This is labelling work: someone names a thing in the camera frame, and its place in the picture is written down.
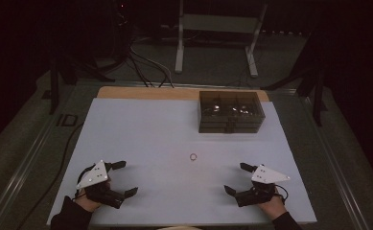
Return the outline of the white metal stand frame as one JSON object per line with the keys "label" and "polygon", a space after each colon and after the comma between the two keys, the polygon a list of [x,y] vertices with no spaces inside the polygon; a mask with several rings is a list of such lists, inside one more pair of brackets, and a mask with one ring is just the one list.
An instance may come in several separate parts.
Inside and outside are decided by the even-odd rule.
{"label": "white metal stand frame", "polygon": [[256,17],[190,14],[184,12],[184,0],[179,0],[175,72],[181,74],[183,71],[184,31],[252,34],[251,43],[245,47],[245,56],[250,76],[252,78],[257,78],[259,74],[254,58],[254,49],[263,26],[267,9],[268,3],[262,3],[260,13]]}

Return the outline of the metal floor rail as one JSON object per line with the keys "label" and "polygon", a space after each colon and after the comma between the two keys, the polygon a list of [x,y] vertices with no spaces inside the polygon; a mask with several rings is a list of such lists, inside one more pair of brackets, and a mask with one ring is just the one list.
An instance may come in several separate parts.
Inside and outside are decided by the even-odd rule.
{"label": "metal floor rail", "polygon": [[331,175],[336,183],[340,197],[353,223],[353,226],[355,227],[355,230],[371,230],[370,225],[364,217],[360,205],[341,170],[338,160],[335,157],[333,149],[328,142],[322,127],[315,122],[313,116],[313,104],[311,100],[308,98],[299,97],[299,101],[301,102],[307,119],[311,124],[312,130],[317,137],[317,141],[321,145],[322,152],[327,159],[329,171],[331,172]]}
{"label": "metal floor rail", "polygon": [[74,87],[63,85],[54,113],[38,90],[0,133],[0,226],[19,194]]}

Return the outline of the person's left hand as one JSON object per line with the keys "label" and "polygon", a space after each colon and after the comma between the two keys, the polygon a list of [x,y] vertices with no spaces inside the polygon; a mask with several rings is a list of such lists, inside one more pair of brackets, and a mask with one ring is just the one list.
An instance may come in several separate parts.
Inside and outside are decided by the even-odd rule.
{"label": "person's left hand", "polygon": [[80,189],[79,194],[74,198],[74,202],[90,213],[94,213],[102,206],[102,203],[89,199],[86,196],[85,189]]}

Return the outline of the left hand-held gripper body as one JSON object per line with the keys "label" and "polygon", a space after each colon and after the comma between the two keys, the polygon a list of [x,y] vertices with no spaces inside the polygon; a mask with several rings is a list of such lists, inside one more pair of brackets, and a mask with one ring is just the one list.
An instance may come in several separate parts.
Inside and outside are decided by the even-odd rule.
{"label": "left hand-held gripper body", "polygon": [[110,189],[108,185],[110,170],[112,170],[111,163],[106,163],[104,160],[85,168],[78,178],[76,196],[80,189],[85,189],[89,199],[119,209],[125,197]]}

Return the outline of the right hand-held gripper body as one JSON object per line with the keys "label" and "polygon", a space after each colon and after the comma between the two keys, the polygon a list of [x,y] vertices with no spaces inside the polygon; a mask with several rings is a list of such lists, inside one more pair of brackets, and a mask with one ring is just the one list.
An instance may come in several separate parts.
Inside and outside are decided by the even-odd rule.
{"label": "right hand-held gripper body", "polygon": [[255,172],[251,172],[252,187],[244,192],[238,192],[234,196],[239,207],[268,202],[276,196],[278,182],[288,181],[291,178],[264,165],[257,166]]}

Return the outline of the dark transparent drawer box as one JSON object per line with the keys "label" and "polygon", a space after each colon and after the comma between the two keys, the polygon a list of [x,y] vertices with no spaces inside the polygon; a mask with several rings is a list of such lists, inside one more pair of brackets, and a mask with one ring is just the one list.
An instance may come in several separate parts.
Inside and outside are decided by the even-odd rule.
{"label": "dark transparent drawer box", "polygon": [[265,118],[256,92],[199,92],[199,133],[257,133]]}

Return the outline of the white board table cover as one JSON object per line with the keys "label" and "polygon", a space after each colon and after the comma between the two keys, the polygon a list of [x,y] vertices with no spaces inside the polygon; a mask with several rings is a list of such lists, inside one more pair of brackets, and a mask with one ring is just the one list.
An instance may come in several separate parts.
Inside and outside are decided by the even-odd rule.
{"label": "white board table cover", "polygon": [[94,163],[126,161],[112,172],[117,191],[138,188],[119,209],[102,207],[91,222],[99,226],[265,224],[255,206],[239,207],[224,190],[250,188],[240,163],[265,165],[291,179],[282,182],[291,215],[316,220],[273,103],[265,102],[257,133],[198,132],[198,102],[96,99],[58,190],[51,212],[74,193],[80,173]]}

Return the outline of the person's right hand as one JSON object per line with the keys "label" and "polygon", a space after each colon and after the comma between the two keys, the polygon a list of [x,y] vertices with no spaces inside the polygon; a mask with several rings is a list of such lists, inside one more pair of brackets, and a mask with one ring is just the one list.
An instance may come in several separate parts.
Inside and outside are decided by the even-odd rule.
{"label": "person's right hand", "polygon": [[270,201],[258,204],[258,207],[268,216],[270,220],[275,220],[287,213],[287,209],[280,195],[274,195]]}

